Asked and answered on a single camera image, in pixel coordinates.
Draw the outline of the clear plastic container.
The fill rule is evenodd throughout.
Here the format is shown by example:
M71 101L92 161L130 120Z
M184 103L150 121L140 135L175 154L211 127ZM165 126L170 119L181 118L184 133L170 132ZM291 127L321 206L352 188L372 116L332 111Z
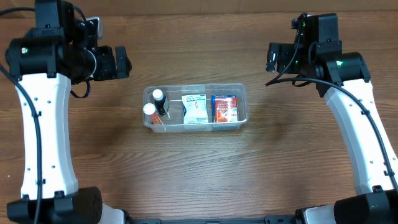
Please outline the clear plastic container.
M163 124L152 124L143 112L143 123L155 133L184 133L239 129L249 119L246 87L242 83L148 86L143 104L153 103L152 92L163 91L169 101L168 113L160 115ZM183 95L206 95L208 123L183 123Z

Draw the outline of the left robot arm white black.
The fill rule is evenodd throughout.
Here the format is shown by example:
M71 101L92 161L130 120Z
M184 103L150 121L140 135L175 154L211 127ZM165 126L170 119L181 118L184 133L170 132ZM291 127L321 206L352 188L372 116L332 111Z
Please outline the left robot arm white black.
M127 78L123 46L99 46L98 17L66 1L36 1L35 26L6 51L1 67L21 103L25 168L19 200L7 205L16 223L131 223L128 212L103 202L97 187L81 188L70 154L72 86Z

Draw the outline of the orange tube white cap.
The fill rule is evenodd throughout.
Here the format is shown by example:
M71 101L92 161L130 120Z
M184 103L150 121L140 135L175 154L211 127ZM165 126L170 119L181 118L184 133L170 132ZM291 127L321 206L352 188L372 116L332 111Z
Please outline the orange tube white cap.
M158 124L161 125L163 124L160 115L157 111L157 108L155 107L155 105L153 103L146 103L143 106L143 112L146 116L148 116L150 118L150 120L152 121L152 124Z

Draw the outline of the black bottle white cap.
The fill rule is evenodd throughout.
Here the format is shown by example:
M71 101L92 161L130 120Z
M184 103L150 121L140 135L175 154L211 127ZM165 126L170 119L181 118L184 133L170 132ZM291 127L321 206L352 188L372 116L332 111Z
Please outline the black bottle white cap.
M166 115L169 110L169 101L164 95L163 91L160 89L155 89L152 92L152 96L154 98L154 104L158 113L162 116Z

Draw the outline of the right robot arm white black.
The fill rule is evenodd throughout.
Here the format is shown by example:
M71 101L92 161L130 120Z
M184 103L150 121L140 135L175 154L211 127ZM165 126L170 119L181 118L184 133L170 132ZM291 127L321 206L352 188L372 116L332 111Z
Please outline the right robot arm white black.
M266 70L272 84L315 84L340 128L352 165L355 196L272 217L281 223L396 223L397 156L379 117L363 56L343 52L336 14L303 13L291 44L272 42Z

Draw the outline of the white bandage box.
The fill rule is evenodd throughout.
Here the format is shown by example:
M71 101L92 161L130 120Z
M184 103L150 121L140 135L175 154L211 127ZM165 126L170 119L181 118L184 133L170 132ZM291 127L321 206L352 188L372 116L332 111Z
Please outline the white bandage box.
M208 123L206 95L183 95L183 123L202 124Z

